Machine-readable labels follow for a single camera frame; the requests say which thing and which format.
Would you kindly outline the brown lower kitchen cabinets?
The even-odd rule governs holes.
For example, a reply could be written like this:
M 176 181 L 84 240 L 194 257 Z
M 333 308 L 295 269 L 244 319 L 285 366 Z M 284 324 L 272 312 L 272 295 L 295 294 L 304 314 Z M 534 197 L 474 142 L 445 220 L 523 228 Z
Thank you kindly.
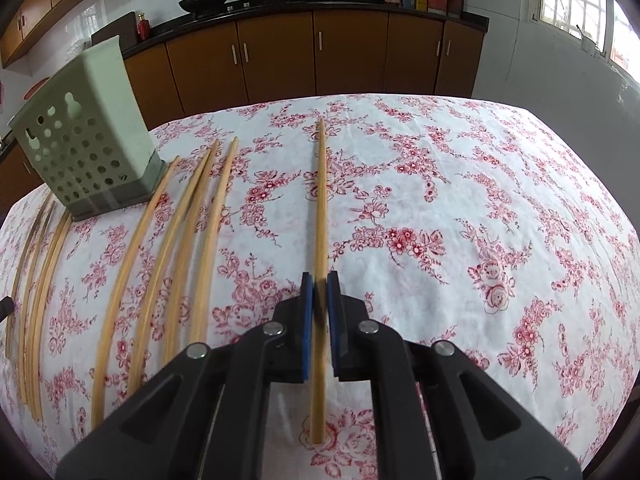
M 242 105 L 345 93 L 471 95 L 488 21 L 296 6 L 195 22 L 121 50 L 149 133 Z

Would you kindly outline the green perforated utensil holder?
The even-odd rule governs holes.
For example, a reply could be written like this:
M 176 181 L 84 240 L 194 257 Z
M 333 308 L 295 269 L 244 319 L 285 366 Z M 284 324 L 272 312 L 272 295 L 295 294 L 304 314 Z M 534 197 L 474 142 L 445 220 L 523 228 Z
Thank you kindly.
M 9 128 L 75 221 L 147 202 L 167 170 L 134 97 L 117 36 L 64 65 Z

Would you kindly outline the window right wall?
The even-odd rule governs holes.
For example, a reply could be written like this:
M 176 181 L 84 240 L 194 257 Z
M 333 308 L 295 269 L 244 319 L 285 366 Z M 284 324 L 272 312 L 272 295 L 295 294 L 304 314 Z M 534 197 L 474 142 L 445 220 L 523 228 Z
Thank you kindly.
M 586 53 L 639 78 L 639 31 L 617 0 L 535 0 L 532 18 L 575 37 Z

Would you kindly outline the floral red white tablecloth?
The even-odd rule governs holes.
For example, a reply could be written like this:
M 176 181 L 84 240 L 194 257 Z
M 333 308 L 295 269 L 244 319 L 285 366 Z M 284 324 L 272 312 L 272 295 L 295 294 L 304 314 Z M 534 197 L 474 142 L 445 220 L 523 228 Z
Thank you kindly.
M 256 104 L 151 131 L 180 157 L 138 245 L 116 314 L 105 417 L 126 400 L 136 325 L 162 239 L 207 149 L 220 150 L 195 228 L 177 341 L 189 340 L 210 200 L 234 138 L 207 343 L 233 344 L 296 296 L 314 267 L 317 126 L 326 123 L 328 263 L 343 294 L 418 344 L 451 340 L 591 462 L 639 373 L 639 237 L 582 160 L 527 110 L 434 96 L 352 94 Z M 1 409 L 53 474 L 91 430 L 96 348 L 144 205 L 72 224 L 41 329 L 42 419 L 20 400 L 1 326 Z M 376 479 L 367 384 L 329 384 L 324 445 L 308 390 L 274 385 L 264 479 Z

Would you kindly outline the red bottle on counter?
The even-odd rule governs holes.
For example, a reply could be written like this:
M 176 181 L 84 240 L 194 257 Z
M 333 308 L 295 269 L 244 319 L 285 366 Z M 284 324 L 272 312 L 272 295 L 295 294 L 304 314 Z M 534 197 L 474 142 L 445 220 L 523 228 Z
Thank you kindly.
M 138 15 L 137 31 L 141 41 L 145 41 L 149 38 L 150 22 L 146 19 L 143 13 Z

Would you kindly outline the brown cutting board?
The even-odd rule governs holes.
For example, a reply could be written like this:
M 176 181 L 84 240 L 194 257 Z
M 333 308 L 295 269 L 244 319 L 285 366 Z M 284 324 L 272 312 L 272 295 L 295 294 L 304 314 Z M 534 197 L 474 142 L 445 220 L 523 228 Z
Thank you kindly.
M 119 38 L 119 47 L 122 51 L 138 44 L 137 17 L 134 11 L 124 14 L 92 34 L 91 45 L 96 46 L 113 37 Z

